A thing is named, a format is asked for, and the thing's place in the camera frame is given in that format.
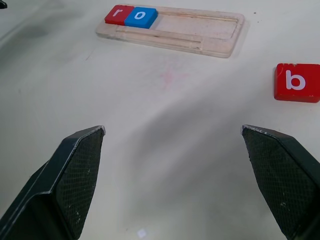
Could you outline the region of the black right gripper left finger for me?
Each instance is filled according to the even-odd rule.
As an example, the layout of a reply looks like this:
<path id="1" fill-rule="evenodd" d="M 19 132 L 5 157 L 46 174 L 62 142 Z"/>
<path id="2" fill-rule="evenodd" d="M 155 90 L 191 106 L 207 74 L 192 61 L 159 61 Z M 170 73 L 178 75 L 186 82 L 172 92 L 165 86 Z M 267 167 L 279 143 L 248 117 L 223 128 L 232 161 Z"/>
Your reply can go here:
<path id="1" fill-rule="evenodd" d="M 64 138 L 0 218 L 0 240 L 79 240 L 98 180 L 102 125 Z"/>

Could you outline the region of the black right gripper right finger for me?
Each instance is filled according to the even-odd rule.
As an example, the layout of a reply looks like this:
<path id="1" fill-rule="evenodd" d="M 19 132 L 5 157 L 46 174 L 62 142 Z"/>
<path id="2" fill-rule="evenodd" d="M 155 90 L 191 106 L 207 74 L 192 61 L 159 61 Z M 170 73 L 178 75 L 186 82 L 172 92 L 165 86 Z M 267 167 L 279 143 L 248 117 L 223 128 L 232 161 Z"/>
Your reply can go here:
<path id="1" fill-rule="evenodd" d="M 255 179 L 287 240 L 320 240 L 320 162 L 294 137 L 243 125 Z"/>

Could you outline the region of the red letter tile b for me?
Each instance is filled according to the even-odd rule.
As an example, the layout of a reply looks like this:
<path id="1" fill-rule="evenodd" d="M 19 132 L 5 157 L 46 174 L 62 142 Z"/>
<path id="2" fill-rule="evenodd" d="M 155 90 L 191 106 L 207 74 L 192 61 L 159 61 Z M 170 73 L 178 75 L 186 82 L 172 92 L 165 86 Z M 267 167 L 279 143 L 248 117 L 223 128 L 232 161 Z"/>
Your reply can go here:
<path id="1" fill-rule="evenodd" d="M 279 63 L 274 71 L 273 95 L 278 101 L 320 102 L 320 64 Z"/>

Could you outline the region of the red letter tile r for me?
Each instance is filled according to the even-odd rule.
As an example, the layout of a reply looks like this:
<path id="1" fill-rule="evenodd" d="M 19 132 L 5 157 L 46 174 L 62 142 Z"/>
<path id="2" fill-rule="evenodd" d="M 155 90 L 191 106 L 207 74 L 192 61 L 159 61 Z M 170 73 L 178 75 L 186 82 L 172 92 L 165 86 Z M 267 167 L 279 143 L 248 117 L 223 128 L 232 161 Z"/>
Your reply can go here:
<path id="1" fill-rule="evenodd" d="M 129 5 L 115 5 L 112 10 L 104 18 L 106 24 L 125 25 L 125 19 L 133 11 L 135 7 Z"/>

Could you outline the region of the blue letter tile o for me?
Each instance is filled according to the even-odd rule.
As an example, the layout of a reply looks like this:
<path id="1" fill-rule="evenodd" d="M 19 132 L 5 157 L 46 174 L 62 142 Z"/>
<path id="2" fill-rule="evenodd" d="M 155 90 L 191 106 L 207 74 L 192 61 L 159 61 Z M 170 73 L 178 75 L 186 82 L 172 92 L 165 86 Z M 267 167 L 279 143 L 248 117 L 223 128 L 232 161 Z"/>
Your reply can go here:
<path id="1" fill-rule="evenodd" d="M 155 8 L 134 7 L 124 20 L 124 25 L 127 27 L 149 29 L 157 17 L 158 11 Z"/>

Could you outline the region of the wooden tile rack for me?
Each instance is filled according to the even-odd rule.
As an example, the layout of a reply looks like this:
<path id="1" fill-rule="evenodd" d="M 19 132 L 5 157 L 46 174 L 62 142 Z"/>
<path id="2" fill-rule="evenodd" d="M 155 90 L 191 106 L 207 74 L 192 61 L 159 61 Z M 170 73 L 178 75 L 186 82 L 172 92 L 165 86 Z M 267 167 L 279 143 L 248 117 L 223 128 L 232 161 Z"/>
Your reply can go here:
<path id="1" fill-rule="evenodd" d="M 102 21 L 95 32 L 104 39 L 228 58 L 245 22 L 240 13 L 163 6 L 155 9 L 158 17 L 149 29 Z"/>

